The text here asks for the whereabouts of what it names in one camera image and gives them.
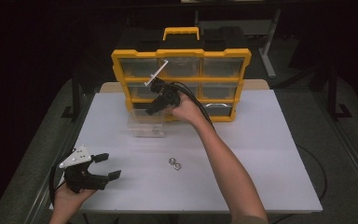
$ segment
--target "storage organizer handle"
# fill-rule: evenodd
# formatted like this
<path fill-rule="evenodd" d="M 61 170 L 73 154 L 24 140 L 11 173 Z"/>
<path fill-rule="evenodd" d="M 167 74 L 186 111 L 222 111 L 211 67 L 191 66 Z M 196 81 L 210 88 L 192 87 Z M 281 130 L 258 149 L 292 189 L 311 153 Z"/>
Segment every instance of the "storage organizer handle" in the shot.
<path fill-rule="evenodd" d="M 197 35 L 197 40 L 200 40 L 199 27 L 168 27 L 164 30 L 162 40 L 165 40 L 167 35 Z"/>

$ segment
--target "small metal part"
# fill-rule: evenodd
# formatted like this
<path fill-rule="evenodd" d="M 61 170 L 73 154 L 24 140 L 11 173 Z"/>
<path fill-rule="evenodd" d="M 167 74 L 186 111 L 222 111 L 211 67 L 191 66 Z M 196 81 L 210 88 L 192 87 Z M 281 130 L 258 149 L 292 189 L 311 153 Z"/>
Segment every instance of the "small metal part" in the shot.
<path fill-rule="evenodd" d="M 170 165 L 175 165 L 176 164 L 176 159 L 175 158 L 170 158 L 169 163 L 170 163 Z"/>
<path fill-rule="evenodd" d="M 175 170 L 180 170 L 180 168 L 182 168 L 182 165 L 180 163 L 176 163 L 173 165 L 173 169 Z"/>

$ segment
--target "metal stand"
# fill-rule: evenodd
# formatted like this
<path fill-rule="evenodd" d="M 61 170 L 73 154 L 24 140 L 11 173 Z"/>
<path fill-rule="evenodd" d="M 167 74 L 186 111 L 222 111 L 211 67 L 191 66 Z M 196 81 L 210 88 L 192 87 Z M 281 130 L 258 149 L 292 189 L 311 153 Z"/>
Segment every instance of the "metal stand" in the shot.
<path fill-rule="evenodd" d="M 79 82 L 77 80 L 76 71 L 75 74 L 72 76 L 72 106 L 67 106 L 63 111 L 61 117 L 62 118 L 69 118 L 72 121 L 75 121 L 77 115 L 80 112 L 80 87 Z"/>
<path fill-rule="evenodd" d="M 261 60 L 263 61 L 264 66 L 266 67 L 269 78 L 276 78 L 276 74 L 274 68 L 272 67 L 271 62 L 269 61 L 268 54 L 269 54 L 269 46 L 271 45 L 272 38 L 274 37 L 280 15 L 281 15 L 281 9 L 277 8 L 275 11 L 274 18 L 268 29 L 268 40 L 266 42 L 266 45 L 263 48 L 258 49 L 258 51 L 260 52 Z"/>
<path fill-rule="evenodd" d="M 327 95 L 327 111 L 333 120 L 338 121 L 338 118 L 351 118 L 351 113 L 345 105 L 338 105 L 342 112 L 336 112 L 337 103 L 337 71 L 332 66 L 330 79 L 328 82 L 328 95 Z"/>

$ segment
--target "floor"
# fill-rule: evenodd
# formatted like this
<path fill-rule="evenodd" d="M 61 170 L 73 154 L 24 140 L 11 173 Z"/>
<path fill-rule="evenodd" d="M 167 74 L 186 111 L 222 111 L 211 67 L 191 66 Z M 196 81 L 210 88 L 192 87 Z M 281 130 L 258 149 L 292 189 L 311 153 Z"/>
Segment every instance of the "floor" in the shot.
<path fill-rule="evenodd" d="M 18 153 L 9 153 L 10 156 L 7 153 L 4 153 L 5 156 L 0 154 L 0 162 L 7 164 L 0 166 L 0 177 L 5 177 L 0 178 L 0 192 L 5 191 L 0 200 L 0 223 L 47 223 L 50 217 L 46 192 L 49 167 L 75 141 L 92 101 L 92 94 L 97 91 L 96 87 L 105 81 L 114 80 L 108 62 L 114 45 L 111 43 L 102 51 L 96 49 L 100 49 L 101 43 L 106 41 L 115 42 L 106 40 L 106 36 L 116 38 L 115 32 L 122 27 L 112 27 L 101 21 L 102 17 L 94 18 L 99 21 L 94 22 L 95 26 L 89 27 L 94 31 L 90 39 L 97 41 L 90 45 L 88 42 L 81 42 L 83 38 L 74 38 L 83 35 L 84 31 L 81 29 L 72 29 L 71 35 L 48 35 L 57 34 L 66 27 L 61 27 L 57 22 L 43 31 L 35 29 L 38 24 L 49 24 L 46 21 L 67 19 L 66 15 L 37 15 L 35 12 L 20 14 L 25 5 L 11 4 L 4 4 L 2 10 L 20 19 L 12 21 L 11 26 L 6 23 L 7 26 L 0 29 L 0 64 L 6 62 L 5 66 L 0 66 L 0 102 L 7 102 L 5 106 L 0 103 L 0 135 L 7 140 L 0 141 L 0 148 L 14 145 L 15 152 Z M 76 22 L 83 20 L 82 18 L 84 17 L 78 16 L 71 19 Z M 105 37 L 99 35 L 101 30 L 107 30 Z M 273 87 L 301 72 L 289 67 L 298 43 L 295 36 L 277 37 L 271 45 L 268 55 L 278 75 L 275 79 L 268 78 L 257 52 L 265 37 L 248 37 L 253 58 L 246 78 L 263 78 Z M 62 52 L 63 49 L 75 50 Z M 97 77 L 87 80 L 87 76 L 80 76 L 80 81 L 89 85 L 83 85 L 86 94 L 81 98 L 83 109 L 77 120 L 62 118 L 65 108 L 72 105 L 72 75 L 69 72 L 72 70 L 64 66 L 66 63 L 73 64 L 68 62 L 68 58 L 77 59 L 75 67 L 78 73 Z M 270 222 L 358 223 L 358 97 L 352 86 L 339 78 L 337 103 L 344 104 L 352 117 L 333 121 L 326 113 L 327 87 L 324 86 L 321 91 L 310 91 L 308 85 L 312 77 L 313 74 L 310 74 L 275 92 L 316 192 L 323 195 L 326 190 L 321 199 L 324 210 L 321 213 L 290 216 L 282 221 L 280 219 L 285 216 L 270 214 Z M 11 92 L 20 100 L 7 97 Z M 37 93 L 28 97 L 26 92 Z M 12 111 L 14 116 L 2 119 L 7 111 Z M 20 165 L 9 165 L 15 160 Z M 87 218 L 89 223 L 113 223 L 116 216 L 87 214 Z M 73 222 L 87 223 L 82 214 L 75 216 Z"/>

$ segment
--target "table surface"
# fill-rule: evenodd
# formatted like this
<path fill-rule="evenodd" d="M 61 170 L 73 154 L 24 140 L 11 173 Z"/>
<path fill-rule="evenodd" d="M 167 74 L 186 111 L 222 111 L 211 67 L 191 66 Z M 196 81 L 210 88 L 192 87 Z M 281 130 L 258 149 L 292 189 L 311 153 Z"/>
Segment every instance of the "table surface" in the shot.
<path fill-rule="evenodd" d="M 202 143 L 183 122 L 167 122 L 164 138 L 133 137 L 122 92 L 97 93 L 76 141 L 90 154 L 109 153 L 89 171 L 122 170 L 82 206 L 109 213 L 226 213 Z M 322 211 L 274 91 L 243 91 L 233 122 L 214 124 L 255 182 L 270 213 Z M 176 158 L 182 169 L 169 165 Z"/>

